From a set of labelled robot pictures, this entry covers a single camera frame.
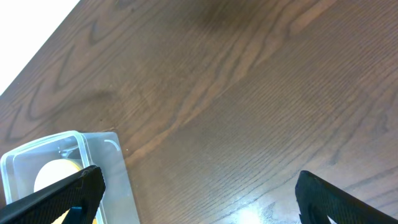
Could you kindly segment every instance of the wooden table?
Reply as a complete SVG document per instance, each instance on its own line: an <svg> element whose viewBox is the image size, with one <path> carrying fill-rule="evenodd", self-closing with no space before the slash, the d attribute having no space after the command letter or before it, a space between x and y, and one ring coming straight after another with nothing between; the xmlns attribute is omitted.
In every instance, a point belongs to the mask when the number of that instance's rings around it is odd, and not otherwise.
<svg viewBox="0 0 398 224"><path fill-rule="evenodd" d="M301 170L398 218L397 30L393 0L81 1L1 96L1 154L116 131L141 223L297 223Z"/></svg>

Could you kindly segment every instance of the yellow object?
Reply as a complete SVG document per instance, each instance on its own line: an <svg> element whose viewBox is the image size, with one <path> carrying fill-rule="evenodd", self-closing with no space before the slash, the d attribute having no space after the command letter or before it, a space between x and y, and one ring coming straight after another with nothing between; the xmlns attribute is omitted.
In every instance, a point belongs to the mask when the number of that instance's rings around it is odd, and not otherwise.
<svg viewBox="0 0 398 224"><path fill-rule="evenodd" d="M56 183L59 180L62 180L79 170L82 170L82 167L76 162L69 159L57 159L51 162L46 163L39 174L37 174L34 192L41 190L49 185ZM68 214L69 210L58 217L53 224L61 224Z"/></svg>

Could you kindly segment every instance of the plastic container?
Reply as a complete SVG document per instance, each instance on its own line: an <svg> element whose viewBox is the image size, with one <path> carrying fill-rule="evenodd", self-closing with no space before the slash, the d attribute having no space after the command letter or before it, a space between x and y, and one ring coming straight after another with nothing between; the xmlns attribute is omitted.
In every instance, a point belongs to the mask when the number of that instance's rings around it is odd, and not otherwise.
<svg viewBox="0 0 398 224"><path fill-rule="evenodd" d="M5 153L0 166L6 203L32 194L39 170L55 159L71 159L81 162L83 167L101 168L106 190L96 214L98 223L139 223L116 133L67 131Z"/></svg>

